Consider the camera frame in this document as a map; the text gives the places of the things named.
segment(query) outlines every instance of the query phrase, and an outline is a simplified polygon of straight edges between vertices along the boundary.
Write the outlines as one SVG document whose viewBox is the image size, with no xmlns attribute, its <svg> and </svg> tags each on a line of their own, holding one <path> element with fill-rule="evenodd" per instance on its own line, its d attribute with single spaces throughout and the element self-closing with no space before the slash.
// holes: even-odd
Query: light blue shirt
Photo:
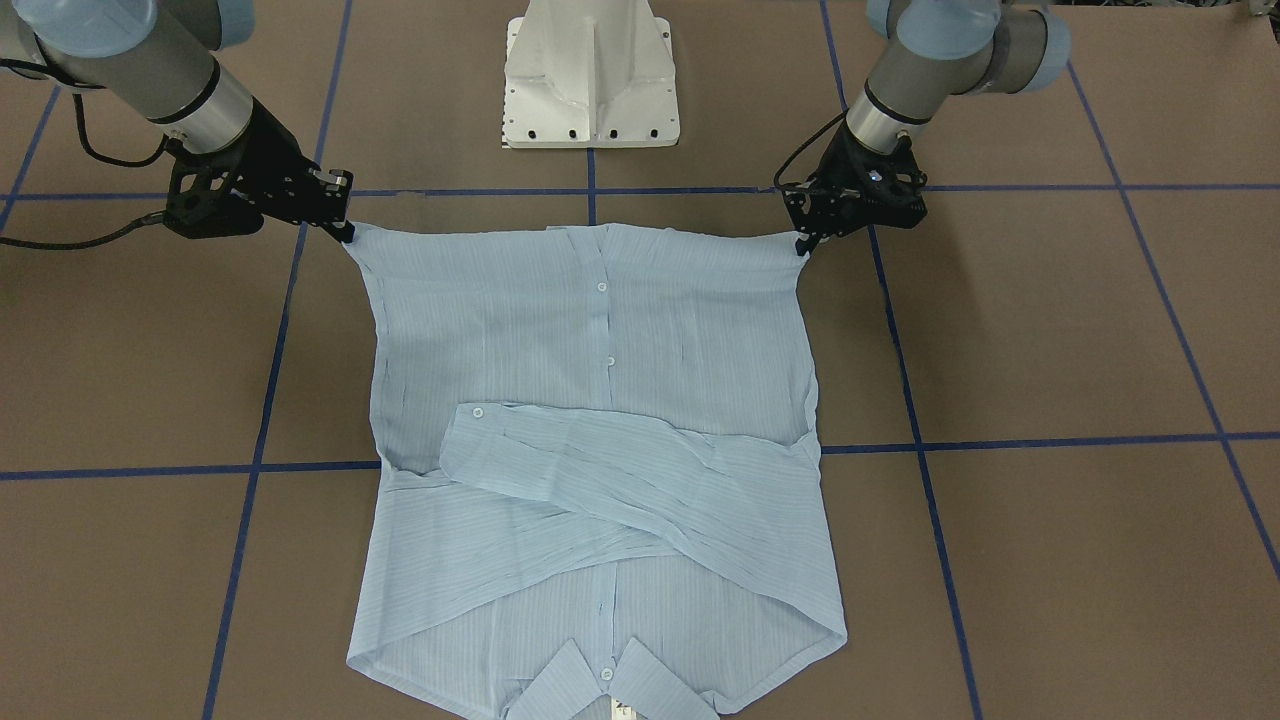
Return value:
<svg viewBox="0 0 1280 720">
<path fill-rule="evenodd" d="M 471 720 L 714 720 L 840 648 L 794 242 L 357 225 L 383 470 L 347 662 Z"/>
</svg>

